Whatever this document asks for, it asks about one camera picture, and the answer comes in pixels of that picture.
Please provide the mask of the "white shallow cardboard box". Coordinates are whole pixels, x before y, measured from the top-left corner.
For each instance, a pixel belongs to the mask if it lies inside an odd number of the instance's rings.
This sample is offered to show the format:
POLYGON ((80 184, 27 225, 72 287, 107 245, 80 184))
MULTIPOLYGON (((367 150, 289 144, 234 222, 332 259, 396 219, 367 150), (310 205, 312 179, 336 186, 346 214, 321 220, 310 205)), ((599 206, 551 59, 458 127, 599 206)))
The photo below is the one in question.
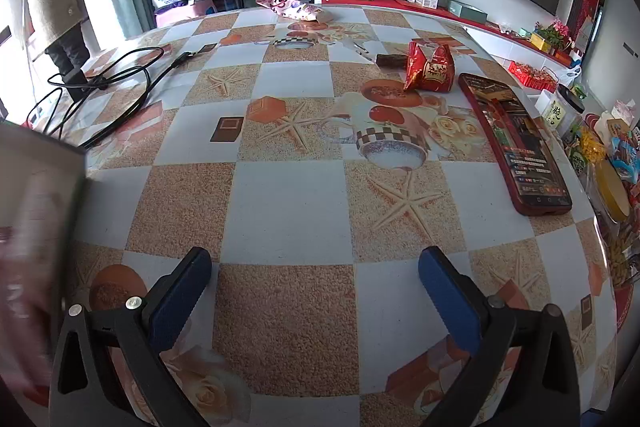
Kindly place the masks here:
POLYGON ((1 123, 1 378, 47 387, 70 234, 85 184, 79 148, 1 123))

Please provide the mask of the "pink patterned snack bag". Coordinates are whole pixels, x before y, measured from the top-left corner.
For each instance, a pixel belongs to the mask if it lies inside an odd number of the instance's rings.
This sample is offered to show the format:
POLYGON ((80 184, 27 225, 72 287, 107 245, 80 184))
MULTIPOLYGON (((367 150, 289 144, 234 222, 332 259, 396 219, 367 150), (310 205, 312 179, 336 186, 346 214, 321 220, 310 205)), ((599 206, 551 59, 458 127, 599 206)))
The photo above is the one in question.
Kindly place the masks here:
POLYGON ((299 0, 255 0, 256 4, 277 14, 277 16, 299 22, 326 23, 332 15, 317 5, 299 0))

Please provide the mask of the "red crinkled snack bag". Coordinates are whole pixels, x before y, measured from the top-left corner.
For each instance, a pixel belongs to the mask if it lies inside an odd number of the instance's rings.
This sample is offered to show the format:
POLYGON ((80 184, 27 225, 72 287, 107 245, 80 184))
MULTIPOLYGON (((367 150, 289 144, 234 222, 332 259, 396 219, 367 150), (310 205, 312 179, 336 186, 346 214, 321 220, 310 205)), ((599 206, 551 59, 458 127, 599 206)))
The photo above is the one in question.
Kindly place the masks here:
POLYGON ((405 91, 447 93, 454 84, 454 58, 449 46, 433 41, 411 41, 405 91))

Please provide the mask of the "person in beige vest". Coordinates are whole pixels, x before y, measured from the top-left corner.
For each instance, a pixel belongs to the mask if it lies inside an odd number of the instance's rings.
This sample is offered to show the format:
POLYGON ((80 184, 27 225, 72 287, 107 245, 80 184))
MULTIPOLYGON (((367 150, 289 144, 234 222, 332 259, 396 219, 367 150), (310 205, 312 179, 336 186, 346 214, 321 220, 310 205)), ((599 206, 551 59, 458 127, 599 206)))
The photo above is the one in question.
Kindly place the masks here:
POLYGON ((84 0, 27 0, 40 46, 62 78, 81 69, 90 53, 81 31, 84 0))

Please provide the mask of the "dark brown snack bar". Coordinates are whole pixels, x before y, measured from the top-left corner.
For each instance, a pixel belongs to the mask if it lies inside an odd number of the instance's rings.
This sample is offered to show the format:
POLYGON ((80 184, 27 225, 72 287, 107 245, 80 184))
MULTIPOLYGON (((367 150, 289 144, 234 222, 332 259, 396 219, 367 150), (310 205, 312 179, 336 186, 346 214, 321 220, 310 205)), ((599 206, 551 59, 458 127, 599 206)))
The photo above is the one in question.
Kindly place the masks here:
POLYGON ((375 63, 382 68, 406 68, 408 56, 406 54, 378 54, 375 63))

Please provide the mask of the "red gift box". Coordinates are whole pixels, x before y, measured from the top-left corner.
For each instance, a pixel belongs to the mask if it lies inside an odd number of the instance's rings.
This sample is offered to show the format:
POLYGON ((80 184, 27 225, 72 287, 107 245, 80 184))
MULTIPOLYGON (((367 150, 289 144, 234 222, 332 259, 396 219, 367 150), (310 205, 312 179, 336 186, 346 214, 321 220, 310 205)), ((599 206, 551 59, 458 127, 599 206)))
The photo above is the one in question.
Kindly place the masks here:
POLYGON ((548 68, 536 69, 524 63, 511 61, 508 72, 512 74, 522 86, 537 91, 554 92, 558 87, 558 78, 548 68))

